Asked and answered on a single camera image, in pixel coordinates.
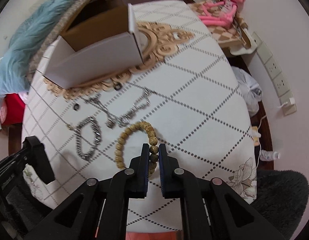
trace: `power outlet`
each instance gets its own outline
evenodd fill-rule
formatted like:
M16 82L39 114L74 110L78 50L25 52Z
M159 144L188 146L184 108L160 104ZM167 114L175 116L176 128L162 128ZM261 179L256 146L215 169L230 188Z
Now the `power outlet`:
M265 64L265 68L271 79L274 79L279 73L281 73L281 68L279 66L278 61L272 56L267 63Z
M257 47L259 47L262 43L262 39L258 36L256 32L253 32L251 34L251 37L253 38L254 42L256 43Z
M284 104L285 102L288 102L289 98L293 98L293 93L291 91L288 91L287 93L285 93L283 96L279 98L280 105ZM289 115L297 111L297 106L296 104L292 106L283 106L282 111L284 115Z
M272 57L270 49L264 42L257 48L257 53L264 64Z
M279 97L290 90L289 83L287 82L287 79L282 72L279 73L279 75L277 75L272 82Z

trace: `silver rivet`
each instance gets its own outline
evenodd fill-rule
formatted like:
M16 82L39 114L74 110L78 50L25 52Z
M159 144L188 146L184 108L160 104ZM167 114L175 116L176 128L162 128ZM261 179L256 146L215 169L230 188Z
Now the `silver rivet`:
M93 186L93 185L96 185L96 179L88 179L87 180L87 185L88 186Z
M127 169L125 169L125 174L127 174L127 175L131 175L131 174L133 174L134 173L134 169L132 169L132 168L127 168Z
M183 174L185 171L182 169L182 168L176 168L175 169L175 173L178 174L178 175L181 175Z
M220 178L213 178L213 184L214 185L221 185L222 184L222 179L220 179Z

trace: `ornate gold pattern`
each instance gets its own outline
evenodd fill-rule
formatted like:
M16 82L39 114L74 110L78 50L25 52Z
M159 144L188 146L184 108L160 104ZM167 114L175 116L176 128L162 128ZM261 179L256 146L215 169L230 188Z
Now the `ornate gold pattern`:
M165 23L138 22L138 28L148 39L143 50L144 64L133 66L124 72L107 74L67 90L44 78L47 89L55 96L63 95L65 99L75 99L78 96L90 95L101 90L111 90L117 82L125 83L133 73L151 69L157 62L164 61L166 56L178 52L178 44L194 38L193 33L172 29Z

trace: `red fabric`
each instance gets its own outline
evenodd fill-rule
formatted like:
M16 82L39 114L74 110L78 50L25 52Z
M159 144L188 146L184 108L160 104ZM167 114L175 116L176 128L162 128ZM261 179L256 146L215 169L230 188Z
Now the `red fabric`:
M18 94L8 94L5 97L7 103L7 117L2 125L22 123L25 104Z

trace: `open box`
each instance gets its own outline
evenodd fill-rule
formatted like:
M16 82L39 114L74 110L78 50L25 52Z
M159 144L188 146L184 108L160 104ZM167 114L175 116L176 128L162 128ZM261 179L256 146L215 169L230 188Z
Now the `open box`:
M128 4L63 31L44 76L68 89L142 63L139 30Z

